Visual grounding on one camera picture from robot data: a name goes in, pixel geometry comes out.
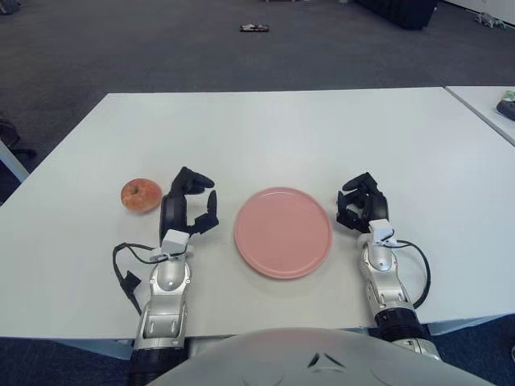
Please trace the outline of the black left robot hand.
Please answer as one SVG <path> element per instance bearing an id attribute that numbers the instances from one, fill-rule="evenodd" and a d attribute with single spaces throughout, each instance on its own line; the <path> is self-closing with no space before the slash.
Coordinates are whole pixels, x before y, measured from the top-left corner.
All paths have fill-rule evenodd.
<path id="1" fill-rule="evenodd" d="M 198 233 L 203 234 L 219 224 L 217 218 L 217 196 L 215 183 L 208 177 L 183 166 L 171 183 L 170 191 L 163 196 L 159 222 L 159 242 L 164 255 L 178 258 L 187 251 L 189 238 Z M 195 218 L 193 225 L 187 224 L 187 195 L 200 195 L 211 189 L 207 202 L 207 211 Z M 186 234 L 184 244 L 179 244 L 177 252 L 166 252 L 163 247 L 165 235 L 173 231 L 173 236 Z"/>

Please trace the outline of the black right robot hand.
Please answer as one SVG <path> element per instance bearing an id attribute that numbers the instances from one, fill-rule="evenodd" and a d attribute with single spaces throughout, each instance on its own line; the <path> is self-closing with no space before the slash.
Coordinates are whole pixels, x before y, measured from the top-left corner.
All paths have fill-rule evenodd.
<path id="1" fill-rule="evenodd" d="M 389 222 L 387 199 L 369 172 L 349 180 L 338 192 L 336 222 L 358 231 L 360 246 L 392 248 L 398 245 Z"/>

